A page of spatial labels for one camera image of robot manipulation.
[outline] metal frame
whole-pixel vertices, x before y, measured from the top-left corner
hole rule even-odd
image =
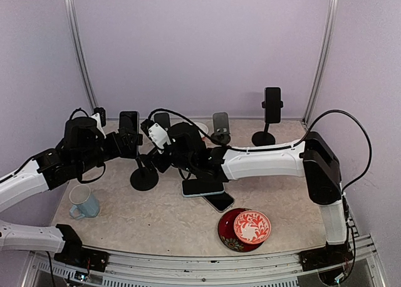
[[[92,84],[89,79],[88,68],[86,66],[85,57],[82,50],[82,44],[80,39],[80,32],[78,29],[78,21],[76,19],[74,0],[65,0],[65,6],[67,9],[68,22],[70,24],[71,35],[74,42],[74,48],[76,53],[76,59],[81,70],[81,76],[83,85],[85,87],[86,96],[90,104],[90,108],[94,111],[95,107],[98,106],[95,93],[92,88]]]
[[[323,77],[323,73],[325,71],[327,56],[330,50],[331,36],[333,35],[337,6],[338,6],[338,0],[330,0],[327,20],[326,20],[325,34],[323,37],[323,44],[321,46],[321,51],[319,56],[318,68],[316,70],[315,78],[313,80],[312,92],[309,97],[309,102],[306,107],[303,119],[306,124],[308,124],[308,122],[311,119],[313,108],[315,107],[316,99],[318,98],[319,90],[321,87],[321,80]]]
[[[386,287],[383,269],[370,235],[356,238],[357,261],[367,260],[375,287]],[[303,272],[299,251],[235,257],[188,258],[109,251],[105,273],[91,271],[88,286],[298,286]],[[33,286],[38,271],[49,273],[48,257],[31,253],[21,287]],[[67,279],[80,269],[53,261],[55,276]]]

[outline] round stand base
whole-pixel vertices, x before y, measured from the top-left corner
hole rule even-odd
[[[255,132],[252,136],[252,143],[255,146],[274,145],[276,143],[276,139],[271,133]]]
[[[137,169],[131,175],[130,182],[135,190],[148,191],[157,185],[159,175],[147,168]]]
[[[230,135],[219,135],[218,137],[216,137],[216,135],[214,133],[212,133],[211,138],[213,140],[217,140],[220,143],[223,143],[224,145],[227,145],[230,141],[231,141],[231,137]]]

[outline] table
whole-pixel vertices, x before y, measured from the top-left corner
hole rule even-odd
[[[212,131],[212,121],[205,123]],[[262,120],[230,120],[230,145],[251,146],[252,134],[262,130]],[[105,132],[116,130],[118,123],[109,121]],[[270,126],[277,143],[301,138],[305,133],[298,121],[282,121]],[[141,153],[150,150],[146,140]],[[226,248],[217,235],[222,216],[203,198],[184,198],[177,169],[159,174],[159,184],[140,192],[130,185],[130,175],[137,168],[134,160],[115,159],[107,162],[105,175],[90,184],[101,210],[94,219],[74,220],[68,215],[70,190],[78,181],[72,180],[53,219],[69,224],[83,244],[114,251],[168,256],[243,256],[294,251],[325,244],[325,230],[319,208],[308,196],[305,178],[252,177],[231,181],[226,191],[235,198],[232,208],[259,210],[271,221],[269,239],[251,253],[237,253]],[[100,169],[85,174],[96,177]]]

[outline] light blue cup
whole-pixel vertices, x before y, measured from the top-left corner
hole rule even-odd
[[[70,201],[73,204],[70,216],[74,219],[94,218],[99,214],[99,202],[87,185],[76,185],[70,192]]]

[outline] red and white bowl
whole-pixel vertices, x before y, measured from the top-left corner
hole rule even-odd
[[[244,211],[234,221],[234,232],[244,243],[259,244],[270,236],[271,224],[263,213]]]

